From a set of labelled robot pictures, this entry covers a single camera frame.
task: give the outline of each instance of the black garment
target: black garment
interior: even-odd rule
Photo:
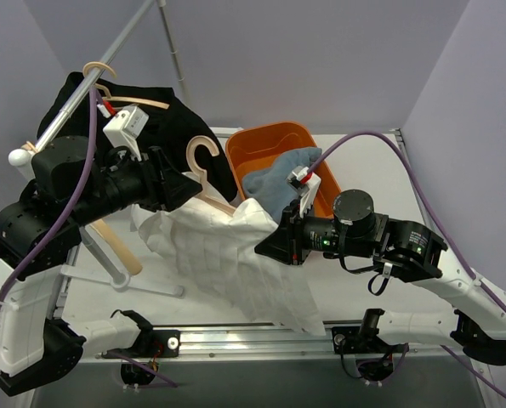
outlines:
[[[65,81],[64,87],[58,93],[56,100],[45,117],[41,120],[37,137],[43,134],[51,121],[56,117],[60,108],[69,99],[73,91],[82,81],[82,73],[72,72]],[[128,96],[134,98],[151,99],[169,104],[169,108],[160,109],[153,106],[141,105],[141,109],[149,115],[149,121],[143,132],[137,138],[139,148],[144,150],[156,145],[163,148],[164,153],[173,166],[180,172],[189,171],[186,163],[186,146],[195,136],[204,135],[212,139],[219,147],[220,155],[211,157],[203,146],[196,149],[196,162],[208,171],[208,181],[228,201],[237,195],[237,186],[230,165],[220,142],[209,126],[192,110],[187,108],[173,93],[171,88],[139,88],[116,85],[111,82],[98,80],[100,85],[109,88],[114,96]],[[115,102],[115,106],[128,105]],[[103,133],[107,124],[101,113],[98,112],[98,131],[96,139],[96,160],[104,162],[105,154],[112,149],[111,143]],[[58,132],[56,137],[88,135],[88,98],[77,107],[71,118]]]

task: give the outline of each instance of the gray cloth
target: gray cloth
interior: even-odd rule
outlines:
[[[288,174],[296,166],[311,166],[321,154],[322,150],[318,147],[289,150],[277,157],[271,167],[250,172],[242,180],[246,198],[256,199],[279,223],[283,209],[298,198],[298,193],[287,183]]]

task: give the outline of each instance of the orange basket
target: orange basket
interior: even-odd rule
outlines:
[[[226,156],[242,199],[246,199],[242,188],[242,180],[246,174],[270,167],[282,153],[301,147],[317,146],[309,131],[295,122],[278,122],[233,134],[226,142]],[[325,162],[315,173],[321,178],[321,185],[313,202],[315,216],[331,218],[334,199],[341,190]]]

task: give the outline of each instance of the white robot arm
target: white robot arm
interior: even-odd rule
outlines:
[[[16,203],[0,212],[0,388],[9,396],[62,378],[83,356],[157,349],[152,325],[132,310],[106,320],[68,323],[52,319],[49,306],[60,292],[62,265],[81,243],[80,228],[131,204],[173,211],[201,191],[160,148],[140,152],[139,159],[125,144],[109,152],[106,167],[94,164],[70,217],[32,262],[23,262],[70,200],[87,143],[84,137],[58,138],[50,149],[36,153],[31,159],[35,178]]]
[[[291,173],[289,183],[302,196],[308,184],[316,181],[300,182],[304,172],[299,170]],[[374,295],[383,292],[388,279],[397,278],[453,306],[453,311],[441,314],[369,309],[359,333],[362,341],[377,338],[387,345],[457,347],[475,360],[506,365],[506,291],[480,274],[468,275],[436,233],[419,223],[375,213],[372,197],[360,190],[336,197],[332,219],[302,216],[300,208],[296,200],[283,210],[279,228],[257,245],[256,253],[285,264],[301,264],[310,251],[323,252],[325,258],[339,259],[352,274],[377,272],[368,286]],[[372,258],[372,266],[349,270],[348,256]],[[372,282],[379,276],[381,290],[373,292]]]

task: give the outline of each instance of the gray wall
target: gray wall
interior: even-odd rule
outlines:
[[[464,255],[506,288],[506,0],[470,1],[404,136]],[[494,371],[506,389],[506,368]]]
[[[81,71],[98,60],[144,0],[24,0],[65,71]],[[177,76],[162,17],[153,6],[135,28],[111,66],[115,82],[175,88]],[[111,80],[109,74],[104,78]]]
[[[215,126],[403,125],[468,0],[168,0],[195,109]]]
[[[0,0],[0,210],[18,199],[25,185],[7,155],[35,138],[37,125],[64,78],[26,6]],[[9,402],[0,391],[0,406]]]

